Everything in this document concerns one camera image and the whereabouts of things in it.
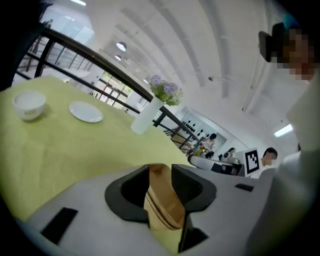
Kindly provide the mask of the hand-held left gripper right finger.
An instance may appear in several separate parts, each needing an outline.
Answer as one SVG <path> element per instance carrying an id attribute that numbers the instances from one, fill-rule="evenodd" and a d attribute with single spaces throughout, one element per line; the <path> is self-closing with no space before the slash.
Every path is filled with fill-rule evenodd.
<path id="1" fill-rule="evenodd" d="M 173 164 L 171 184 L 185 211 L 178 252 L 182 253 L 209 238 L 200 228 L 194 227 L 190 214 L 204 211 L 217 197 L 217 187 L 194 172 Z"/>

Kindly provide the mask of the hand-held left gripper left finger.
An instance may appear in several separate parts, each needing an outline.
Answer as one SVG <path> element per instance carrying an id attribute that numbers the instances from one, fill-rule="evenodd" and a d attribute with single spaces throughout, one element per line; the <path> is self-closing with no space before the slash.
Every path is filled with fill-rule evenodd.
<path id="1" fill-rule="evenodd" d="M 105 202 L 122 220 L 148 223 L 149 217 L 144 203 L 149 187 L 150 170 L 146 164 L 112 181 L 105 189 Z"/>

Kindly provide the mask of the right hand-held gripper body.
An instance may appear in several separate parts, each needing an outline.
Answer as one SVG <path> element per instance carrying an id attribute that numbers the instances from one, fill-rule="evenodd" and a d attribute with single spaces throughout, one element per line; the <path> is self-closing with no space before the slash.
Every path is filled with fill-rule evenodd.
<path id="1" fill-rule="evenodd" d="M 260 157 L 256 148 L 225 153 L 219 160 L 191 155 L 188 161 L 198 169 L 239 177 L 250 177 L 260 170 Z"/>

